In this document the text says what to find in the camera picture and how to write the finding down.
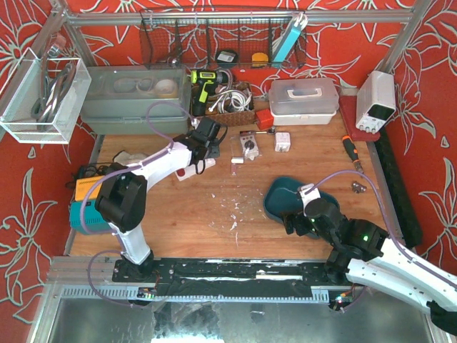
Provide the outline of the white peg board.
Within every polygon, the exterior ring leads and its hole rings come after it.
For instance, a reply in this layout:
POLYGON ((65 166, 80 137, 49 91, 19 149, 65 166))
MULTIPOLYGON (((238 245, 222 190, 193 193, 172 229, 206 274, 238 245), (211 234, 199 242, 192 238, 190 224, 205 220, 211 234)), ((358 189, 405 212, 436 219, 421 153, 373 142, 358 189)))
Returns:
POLYGON ((190 178, 195 175, 203 174, 206 169, 213 167, 215 165, 216 165, 215 159, 204 159, 203 161, 199 161, 198 164, 192 164, 192 165, 187 166, 186 168, 182 168, 182 169, 185 169, 187 171, 187 174, 189 176, 188 178, 190 178))

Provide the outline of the beige work glove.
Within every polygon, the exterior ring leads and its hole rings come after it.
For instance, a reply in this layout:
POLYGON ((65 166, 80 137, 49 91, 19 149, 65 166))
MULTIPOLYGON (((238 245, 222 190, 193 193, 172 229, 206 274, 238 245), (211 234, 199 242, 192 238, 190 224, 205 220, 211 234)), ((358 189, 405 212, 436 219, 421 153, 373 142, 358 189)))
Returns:
POLYGON ((137 164, 140 161, 146 159, 147 157, 148 156, 144 153, 130 154, 127 151, 123 150, 113 157, 113 163, 118 163, 127 166, 130 164, 137 164))

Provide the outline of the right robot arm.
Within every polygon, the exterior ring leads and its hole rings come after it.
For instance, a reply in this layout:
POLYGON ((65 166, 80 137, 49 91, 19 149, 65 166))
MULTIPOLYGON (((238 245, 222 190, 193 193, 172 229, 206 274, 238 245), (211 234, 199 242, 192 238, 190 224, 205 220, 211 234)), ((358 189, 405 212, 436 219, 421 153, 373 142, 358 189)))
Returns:
POLYGON ((332 247, 328 278, 370 287, 425 314, 443 331, 456 334, 456 276, 407 250, 388 232, 364 219, 349 219, 319 198, 304 209, 283 213, 288 234, 313 233, 332 247))

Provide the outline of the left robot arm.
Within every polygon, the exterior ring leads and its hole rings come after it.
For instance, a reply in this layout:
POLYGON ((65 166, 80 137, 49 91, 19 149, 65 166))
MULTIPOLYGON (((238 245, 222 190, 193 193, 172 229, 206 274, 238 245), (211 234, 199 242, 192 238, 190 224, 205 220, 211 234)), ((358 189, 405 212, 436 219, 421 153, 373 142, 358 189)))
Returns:
POLYGON ((207 116, 195 129, 180 134, 162 150, 144 160, 124 166, 114 162, 101 180, 95 209, 118 238, 121 256, 141 272, 152 269, 154 253, 141 228, 146 211, 146 197, 152 186, 180 169, 193 166, 204 172, 206 159, 218 150, 228 127, 207 116))

